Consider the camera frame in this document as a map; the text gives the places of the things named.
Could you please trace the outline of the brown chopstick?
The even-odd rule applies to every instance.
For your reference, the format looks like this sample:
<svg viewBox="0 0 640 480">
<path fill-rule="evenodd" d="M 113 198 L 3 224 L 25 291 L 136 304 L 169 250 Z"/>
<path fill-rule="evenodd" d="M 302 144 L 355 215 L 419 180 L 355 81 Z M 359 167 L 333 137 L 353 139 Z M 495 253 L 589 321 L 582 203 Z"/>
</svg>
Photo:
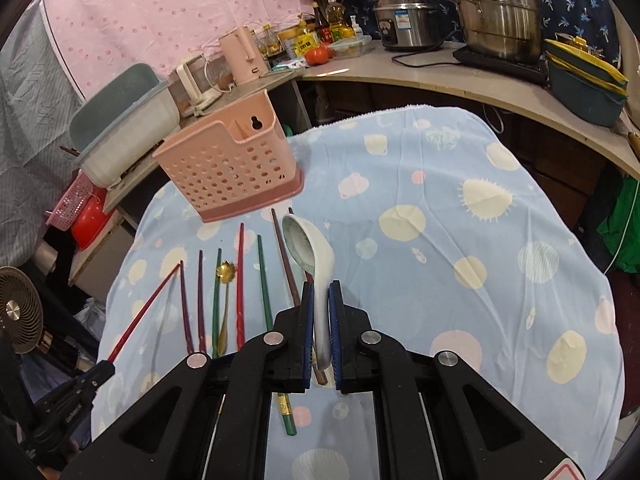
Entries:
<svg viewBox="0 0 640 480">
<path fill-rule="evenodd" d="M 286 248 L 284 244 L 284 238 L 282 235 L 282 231 L 280 228 L 280 222 L 274 208 L 270 209 L 271 220 L 274 226 L 274 232 L 276 233 L 276 240 L 278 244 L 280 259 L 283 266 L 283 271 L 286 279 L 286 284 L 288 284 L 288 291 L 290 292 L 293 306 L 297 307 L 300 304 L 300 297 L 297 290 L 297 286 L 294 280 L 293 271 L 291 268 L 291 263 L 288 261 L 288 254 L 286 253 Z M 311 365 L 312 370 L 314 371 L 314 377 L 320 386 L 326 386 L 328 384 L 328 378 L 326 378 L 326 373 L 322 372 L 322 370 L 318 369 L 318 365 L 316 362 L 316 355 L 314 352 L 311 352 Z"/>
</svg>

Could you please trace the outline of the stacked yellow teal bowls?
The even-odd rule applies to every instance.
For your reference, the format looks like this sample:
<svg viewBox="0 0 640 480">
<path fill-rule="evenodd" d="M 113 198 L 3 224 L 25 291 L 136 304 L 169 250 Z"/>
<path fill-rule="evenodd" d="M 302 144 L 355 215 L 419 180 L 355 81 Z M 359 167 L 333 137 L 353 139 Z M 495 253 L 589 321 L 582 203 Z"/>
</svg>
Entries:
<svg viewBox="0 0 640 480">
<path fill-rule="evenodd" d="M 544 40 L 551 93 L 590 124 L 612 128 L 628 99 L 628 78 L 584 38 Z"/>
</svg>

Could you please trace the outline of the black induction cooktop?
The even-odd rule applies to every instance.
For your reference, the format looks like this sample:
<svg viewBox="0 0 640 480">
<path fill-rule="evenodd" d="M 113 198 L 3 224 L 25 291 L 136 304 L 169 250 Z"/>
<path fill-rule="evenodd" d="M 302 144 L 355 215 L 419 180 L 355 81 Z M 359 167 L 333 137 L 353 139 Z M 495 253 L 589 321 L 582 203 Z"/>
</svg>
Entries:
<svg viewBox="0 0 640 480">
<path fill-rule="evenodd" d="M 489 70 L 490 72 L 524 80 L 537 86 L 544 87 L 548 82 L 548 72 L 544 62 L 541 60 L 534 65 L 528 65 L 481 54 L 475 52 L 469 46 L 454 50 L 452 56 L 463 65 L 479 68 L 480 70 Z"/>
</svg>

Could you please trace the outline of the green gold-banded chopstick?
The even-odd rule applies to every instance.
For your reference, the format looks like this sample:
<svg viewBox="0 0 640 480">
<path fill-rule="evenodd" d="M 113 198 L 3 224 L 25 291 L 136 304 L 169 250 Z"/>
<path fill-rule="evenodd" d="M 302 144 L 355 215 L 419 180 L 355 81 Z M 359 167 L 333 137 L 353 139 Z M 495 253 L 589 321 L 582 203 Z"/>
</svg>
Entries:
<svg viewBox="0 0 640 480">
<path fill-rule="evenodd" d="M 264 248 L 262 247 L 262 237 L 260 235 L 257 235 L 256 240 L 258 251 L 260 291 L 262 292 L 262 308 L 264 309 L 266 331 L 271 332 L 273 329 L 273 314 L 270 304 Z M 289 437 L 294 437 L 297 434 L 297 429 L 292 413 L 290 398 L 288 397 L 287 393 L 279 392 L 277 394 L 277 399 L 284 431 Z"/>
</svg>

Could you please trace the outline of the bright red chopstick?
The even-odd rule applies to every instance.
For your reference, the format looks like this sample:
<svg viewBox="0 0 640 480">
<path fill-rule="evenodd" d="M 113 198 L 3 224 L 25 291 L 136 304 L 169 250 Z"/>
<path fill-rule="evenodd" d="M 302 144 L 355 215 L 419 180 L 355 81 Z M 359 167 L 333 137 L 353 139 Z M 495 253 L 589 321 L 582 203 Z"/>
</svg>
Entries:
<svg viewBox="0 0 640 480">
<path fill-rule="evenodd" d="M 236 283 L 236 346 L 238 349 L 245 344 L 245 323 L 244 323 L 244 240 L 245 240 L 245 226 L 244 223 L 239 227 L 239 239 L 238 239 L 238 265 L 236 266 L 236 276 L 238 282 Z"/>
</svg>

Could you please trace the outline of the small desk fan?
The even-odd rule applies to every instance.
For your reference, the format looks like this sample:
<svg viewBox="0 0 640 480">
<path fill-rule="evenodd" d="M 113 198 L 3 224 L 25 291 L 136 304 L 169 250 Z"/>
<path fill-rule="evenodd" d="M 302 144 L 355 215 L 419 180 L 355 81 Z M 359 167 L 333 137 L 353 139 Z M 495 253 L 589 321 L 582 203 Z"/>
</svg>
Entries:
<svg viewBox="0 0 640 480">
<path fill-rule="evenodd" d="M 43 333 L 42 304 L 32 281 L 14 266 L 0 271 L 1 327 L 17 354 L 26 354 L 40 344 Z"/>
</svg>

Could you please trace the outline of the pink plastic basket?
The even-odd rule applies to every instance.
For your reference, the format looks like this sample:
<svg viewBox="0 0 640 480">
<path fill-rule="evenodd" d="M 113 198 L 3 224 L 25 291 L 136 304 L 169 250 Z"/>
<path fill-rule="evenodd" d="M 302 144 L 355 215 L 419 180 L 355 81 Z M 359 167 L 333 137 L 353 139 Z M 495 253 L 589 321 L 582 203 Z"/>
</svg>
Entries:
<svg viewBox="0 0 640 480">
<path fill-rule="evenodd" d="M 94 184 L 80 170 L 55 207 L 47 213 L 46 225 L 60 231 L 68 230 L 93 196 L 93 191 Z"/>
</svg>

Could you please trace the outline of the blue polka dot tablecloth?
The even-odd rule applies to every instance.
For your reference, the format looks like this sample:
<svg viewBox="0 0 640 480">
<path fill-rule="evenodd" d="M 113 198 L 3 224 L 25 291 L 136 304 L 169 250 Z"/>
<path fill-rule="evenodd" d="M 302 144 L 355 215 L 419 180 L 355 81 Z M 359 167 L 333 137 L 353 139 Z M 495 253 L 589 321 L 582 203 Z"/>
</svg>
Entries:
<svg viewBox="0 0 640 480">
<path fill-rule="evenodd" d="M 265 326 L 257 235 L 271 310 L 292 304 L 270 209 L 311 221 L 335 254 L 346 304 L 422 354 L 456 352 L 570 456 L 589 479 L 605 470 L 624 398 L 622 348 L 606 277 L 546 194 L 479 117 L 412 106 L 294 136 L 303 191 L 205 223 L 172 183 L 152 198 L 106 300 L 107 356 L 180 261 L 191 328 L 212 313 L 217 249 L 235 265 L 241 223 L 247 337 Z M 186 356 L 178 271 L 142 318 L 100 389 L 102 432 Z"/>
</svg>

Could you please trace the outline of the white ceramic soup spoon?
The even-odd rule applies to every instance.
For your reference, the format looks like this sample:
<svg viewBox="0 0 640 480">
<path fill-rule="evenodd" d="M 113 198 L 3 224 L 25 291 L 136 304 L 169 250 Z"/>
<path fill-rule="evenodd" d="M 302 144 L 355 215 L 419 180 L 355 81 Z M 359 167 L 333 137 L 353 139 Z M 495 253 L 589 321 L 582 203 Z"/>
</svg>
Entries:
<svg viewBox="0 0 640 480">
<path fill-rule="evenodd" d="M 293 260 L 314 280 L 314 348 L 319 370 L 331 365 L 329 287 L 335 255 L 328 240 L 311 221 L 286 214 L 282 220 L 285 246 Z"/>
</svg>

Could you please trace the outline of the dark maroon chopstick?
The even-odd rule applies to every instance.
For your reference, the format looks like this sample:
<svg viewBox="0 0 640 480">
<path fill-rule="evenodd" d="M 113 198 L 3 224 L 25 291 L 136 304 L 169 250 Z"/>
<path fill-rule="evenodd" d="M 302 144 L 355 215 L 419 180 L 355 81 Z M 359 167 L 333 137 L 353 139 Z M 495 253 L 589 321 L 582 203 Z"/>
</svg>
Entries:
<svg viewBox="0 0 640 480">
<path fill-rule="evenodd" d="M 183 335 L 186 341 L 186 353 L 191 354 L 194 352 L 194 343 L 192 337 L 190 314 L 188 307 L 188 295 L 186 294 L 186 271 L 184 270 L 184 261 L 179 262 L 180 272 L 180 300 L 181 300 L 181 314 L 183 324 Z"/>
</svg>

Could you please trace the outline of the grey striped curtain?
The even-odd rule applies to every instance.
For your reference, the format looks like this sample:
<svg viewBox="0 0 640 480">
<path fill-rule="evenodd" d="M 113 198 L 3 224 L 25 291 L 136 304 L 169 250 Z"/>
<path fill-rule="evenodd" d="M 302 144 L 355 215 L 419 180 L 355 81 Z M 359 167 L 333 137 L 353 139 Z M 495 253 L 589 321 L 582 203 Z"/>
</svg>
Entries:
<svg viewBox="0 0 640 480">
<path fill-rule="evenodd" d="M 1 49 L 1 263 L 34 253 L 52 209 L 72 180 L 68 125 L 80 99 L 32 4 Z"/>
</svg>

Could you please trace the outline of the cooking oil bottle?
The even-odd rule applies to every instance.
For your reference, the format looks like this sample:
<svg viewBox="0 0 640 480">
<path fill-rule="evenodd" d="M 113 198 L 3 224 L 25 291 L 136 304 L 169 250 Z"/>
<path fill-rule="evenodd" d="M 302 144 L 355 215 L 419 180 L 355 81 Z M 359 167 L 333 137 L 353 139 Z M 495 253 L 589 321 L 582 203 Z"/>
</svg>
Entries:
<svg viewBox="0 0 640 480">
<path fill-rule="evenodd" d="M 336 0 L 328 0 L 326 4 L 326 19 L 329 23 L 329 31 L 332 41 L 338 41 L 342 38 L 342 29 L 345 27 L 344 6 Z"/>
</svg>

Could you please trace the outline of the clear food container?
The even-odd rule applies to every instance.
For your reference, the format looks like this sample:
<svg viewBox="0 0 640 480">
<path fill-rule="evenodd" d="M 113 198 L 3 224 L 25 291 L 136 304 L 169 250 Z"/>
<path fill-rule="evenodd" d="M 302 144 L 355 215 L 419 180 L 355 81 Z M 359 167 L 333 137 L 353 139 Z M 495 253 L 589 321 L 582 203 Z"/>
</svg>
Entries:
<svg viewBox="0 0 640 480">
<path fill-rule="evenodd" d="M 371 50 L 371 41 L 372 38 L 369 35 L 343 38 L 330 44 L 328 49 L 337 60 L 339 58 L 359 58 Z"/>
</svg>

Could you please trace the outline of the teal white dish rack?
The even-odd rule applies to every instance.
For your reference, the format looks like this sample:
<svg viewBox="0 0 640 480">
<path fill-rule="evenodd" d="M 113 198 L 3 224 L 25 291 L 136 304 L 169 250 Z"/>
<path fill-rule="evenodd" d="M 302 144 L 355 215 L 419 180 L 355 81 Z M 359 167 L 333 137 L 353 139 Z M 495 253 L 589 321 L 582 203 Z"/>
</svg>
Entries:
<svg viewBox="0 0 640 480">
<path fill-rule="evenodd" d="M 168 82 L 144 63 L 131 65 L 74 114 L 70 140 L 78 164 L 98 188 L 122 174 L 180 127 Z"/>
</svg>

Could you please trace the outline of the dark red chopstick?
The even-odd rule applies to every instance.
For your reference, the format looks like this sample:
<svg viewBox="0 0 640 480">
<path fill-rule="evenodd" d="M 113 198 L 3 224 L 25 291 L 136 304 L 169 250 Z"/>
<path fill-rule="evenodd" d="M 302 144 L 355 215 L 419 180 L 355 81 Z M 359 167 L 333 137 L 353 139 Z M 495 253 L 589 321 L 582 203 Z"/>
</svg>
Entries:
<svg viewBox="0 0 640 480">
<path fill-rule="evenodd" d="M 206 326 L 204 318 L 204 272 L 203 272 L 204 254 L 200 249 L 198 251 L 198 294 L 196 295 L 196 308 L 198 309 L 198 351 L 207 353 L 206 344 Z"/>
</svg>

